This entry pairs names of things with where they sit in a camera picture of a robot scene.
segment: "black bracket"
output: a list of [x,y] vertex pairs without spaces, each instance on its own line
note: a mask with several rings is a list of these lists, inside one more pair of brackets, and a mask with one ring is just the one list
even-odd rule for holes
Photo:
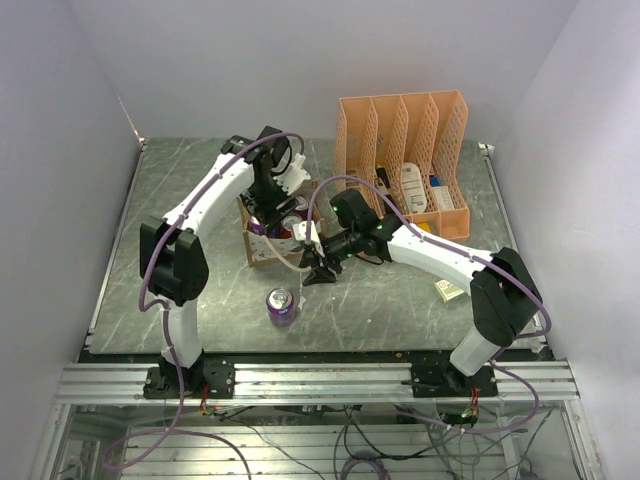
[[[151,256],[169,224],[149,216],[140,224],[140,277],[144,278]],[[176,229],[162,246],[151,272],[149,291],[163,295],[181,307],[200,295],[209,279],[202,245],[192,231]]]
[[465,377],[449,362],[411,365],[411,381],[415,398],[469,397],[476,386],[481,397],[497,397],[493,368],[485,366],[472,377]]
[[[221,358],[200,359],[191,369],[183,369],[185,380],[185,397],[202,398],[204,395],[204,385],[209,385],[209,399],[229,399],[233,398],[236,383],[236,371],[233,365]],[[173,375],[163,373],[163,362],[161,366],[151,367],[147,372],[147,379],[144,385],[144,398],[148,400],[166,400],[180,398],[180,388],[175,376],[175,366],[166,363],[167,373],[173,368]]]

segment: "metal frame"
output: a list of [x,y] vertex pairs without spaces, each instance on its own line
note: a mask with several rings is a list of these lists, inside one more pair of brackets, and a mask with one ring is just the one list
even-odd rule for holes
[[[142,396],[142,388],[146,380],[147,371],[155,364],[124,363],[127,361],[125,360],[127,355],[111,356],[112,358],[101,355],[92,356],[86,350],[91,343],[91,335],[96,326],[109,274],[120,242],[120,235],[131,203],[133,189],[144,160],[146,146],[146,141],[143,141],[138,163],[122,209],[122,216],[98,302],[89,326],[85,349],[80,355],[80,361],[85,363],[70,364],[63,371],[30,479],[55,478],[76,406],[176,406],[178,404],[178,400],[147,400]],[[505,221],[509,238],[515,247],[515,239],[500,196],[488,151],[486,154],[483,153],[483,160],[489,171],[493,188],[496,191],[498,205]],[[539,327],[540,321],[537,316],[534,321]],[[548,350],[546,339],[544,339],[540,350],[544,349]],[[519,359],[522,352],[518,353],[518,350],[527,350],[531,354],[528,349],[514,349],[507,353],[515,354],[516,358]],[[401,383],[404,380],[411,380],[410,368],[413,358],[412,352],[407,353],[408,355],[403,357],[405,359],[404,363],[402,361],[385,362],[384,360],[376,360],[375,355],[371,357],[365,355],[361,360],[355,360],[358,363],[351,363],[353,356],[349,355],[346,356],[344,362],[340,360],[341,363],[298,363],[295,355],[286,356],[287,360],[293,360],[290,363],[251,363],[251,358],[253,357],[249,356],[248,359],[240,356],[237,361],[234,360],[236,369],[234,397],[229,400],[217,400],[216,404],[222,407],[237,407],[250,405],[375,404],[383,402],[425,404],[436,401],[438,403],[464,404],[468,402],[466,397],[414,398],[411,387]],[[535,353],[539,354],[539,358],[548,357],[544,352],[540,353],[538,351]],[[133,361],[140,361],[141,358],[151,361],[152,358],[150,355],[135,357],[136,359]],[[109,363],[113,360],[121,363]],[[262,361],[262,358],[256,358],[254,362],[256,360]],[[500,362],[499,365],[508,368],[531,382],[537,390],[541,401],[560,401],[563,403],[565,426],[572,449],[578,457],[578,465],[583,478],[588,480],[604,479],[601,464],[580,403],[579,391],[568,362],[506,361]],[[482,404],[492,405],[499,409],[505,402],[531,401],[531,393],[517,380],[501,372],[496,372],[496,383],[499,395],[497,397],[481,398]],[[199,403],[200,399],[188,398],[185,400],[185,405],[187,406],[197,406]]]
[[[566,361],[501,362],[499,365],[530,381],[542,401],[579,399]],[[59,405],[153,405],[142,396],[147,371],[154,364],[71,364],[62,374],[54,402]],[[414,398],[409,363],[361,364],[236,364],[234,397],[216,400],[220,406],[345,405],[391,402],[425,403]],[[499,395],[482,403],[531,401],[531,392],[519,381],[496,371]],[[466,397],[438,398],[438,402],[468,403]],[[178,400],[163,400],[178,405]],[[197,406],[199,398],[185,405]]]

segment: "white plastic part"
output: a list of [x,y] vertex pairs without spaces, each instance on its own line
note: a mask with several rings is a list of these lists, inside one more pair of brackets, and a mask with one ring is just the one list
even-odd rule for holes
[[[300,222],[293,226],[293,237],[300,243],[304,243],[307,238],[307,222]],[[311,221],[311,242],[315,247],[316,252],[320,256],[324,257],[324,250],[322,249],[322,243],[320,243],[320,236],[318,235],[318,229],[316,223]]]
[[[175,346],[176,355],[180,366],[189,368],[195,363],[202,352],[202,343],[198,338],[197,300],[186,302],[178,307],[172,300],[163,298],[169,306],[169,335]],[[162,356],[173,364],[173,358],[169,352],[164,335],[162,335]]]
[[[431,235],[430,233],[423,232],[414,224],[412,224],[412,226],[421,232],[424,237],[432,237],[439,242],[453,245],[462,250],[466,250],[472,255],[484,258],[489,262],[492,260],[491,252],[487,250],[476,250],[464,247]],[[388,246],[389,254],[394,262],[406,263],[433,273],[437,277],[444,278],[458,286],[468,295],[471,293],[470,283],[471,280],[473,280],[473,273],[484,269],[484,265],[479,262],[472,262],[470,259],[464,258],[457,253],[438,247],[432,243],[421,241],[405,226],[396,230]]]
[[500,347],[484,338],[474,325],[456,349],[451,352],[449,360],[454,367],[470,377],[475,375],[498,350]]
[[[165,215],[166,222],[173,225],[184,211],[184,207],[191,201],[194,195],[207,183],[211,177],[220,171],[229,160],[233,158],[232,153],[218,155],[213,168],[200,181],[198,186],[185,198],[180,205]],[[182,223],[180,228],[186,230],[190,228],[200,236],[206,237],[214,225],[222,218],[229,205],[233,203],[238,195],[248,189],[254,180],[253,167],[243,159],[239,159],[227,170],[224,175],[214,183],[209,190],[198,200],[189,213],[188,218]]]
[[[196,193],[202,189],[220,168],[233,158],[233,154],[218,155],[213,168],[200,181],[198,186],[185,198],[180,205],[165,215],[165,221],[173,225],[184,211],[184,207],[191,201]],[[222,177],[216,181],[209,190],[198,200],[189,216],[182,223],[180,228],[186,230],[190,228],[194,234],[206,237],[214,225],[222,218],[224,212],[229,208],[238,195],[244,192],[253,184],[253,167],[243,159],[239,159],[227,170]],[[198,299],[186,302],[182,307],[178,307],[173,301],[169,302],[171,310],[169,312],[169,334],[178,355],[180,365],[186,368],[191,367],[202,352],[202,343],[198,338]],[[173,363],[169,347],[162,335],[162,356],[170,363]]]
[[305,159],[304,155],[296,153],[287,170],[282,175],[275,177],[276,183],[287,195],[293,195],[305,180],[311,180],[311,175],[302,168]]

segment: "small yellow box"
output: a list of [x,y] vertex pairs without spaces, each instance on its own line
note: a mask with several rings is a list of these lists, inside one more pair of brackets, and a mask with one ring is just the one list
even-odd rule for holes
[[428,222],[418,223],[418,227],[420,227],[425,232],[431,233],[431,227]]

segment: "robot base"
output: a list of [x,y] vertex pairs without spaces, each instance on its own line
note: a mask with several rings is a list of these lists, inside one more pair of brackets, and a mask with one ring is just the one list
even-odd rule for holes
[[498,396],[493,368],[482,367],[473,377],[465,377],[448,361],[441,363],[414,363],[411,367],[414,398],[470,397],[471,389],[478,387],[480,397]]
[[[180,388],[175,365],[163,357],[159,366],[147,372],[144,385],[144,398],[148,400],[166,400],[180,398]],[[182,368],[185,397],[200,398],[204,395],[204,385],[209,385],[208,398],[233,398],[235,369],[233,365],[220,358],[205,358],[204,351],[190,368]]]

